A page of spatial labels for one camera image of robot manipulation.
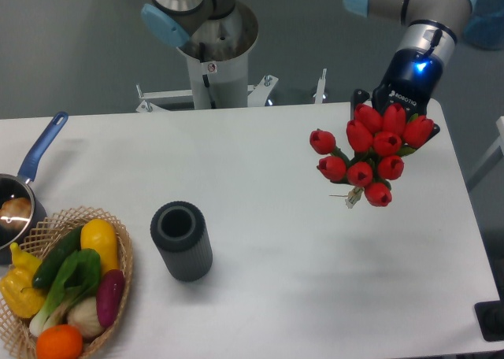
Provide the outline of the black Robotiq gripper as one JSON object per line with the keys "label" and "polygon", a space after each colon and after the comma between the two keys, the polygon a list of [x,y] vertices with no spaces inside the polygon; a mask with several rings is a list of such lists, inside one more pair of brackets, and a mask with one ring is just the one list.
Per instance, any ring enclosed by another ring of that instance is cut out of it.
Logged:
{"label": "black Robotiq gripper", "polygon": [[[372,93],[372,106],[380,115],[387,107],[399,103],[411,117],[427,114],[427,106],[441,75],[443,63],[415,49],[402,49],[395,53],[380,85]],[[355,89],[350,96],[350,118],[359,104],[371,99],[371,94],[363,89]],[[424,124],[425,141],[428,142],[440,132],[434,121]]]}

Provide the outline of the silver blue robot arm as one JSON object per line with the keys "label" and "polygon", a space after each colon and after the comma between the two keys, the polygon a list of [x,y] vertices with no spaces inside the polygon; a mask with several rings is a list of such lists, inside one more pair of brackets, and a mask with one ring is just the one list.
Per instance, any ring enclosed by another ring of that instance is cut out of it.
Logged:
{"label": "silver blue robot arm", "polygon": [[[396,19],[406,28],[379,86],[357,89],[350,104],[394,103],[426,114],[476,0],[343,0],[352,13]],[[258,38],[254,13],[238,0],[151,0],[141,11],[158,40],[185,56],[196,109],[250,105],[248,55]]]}

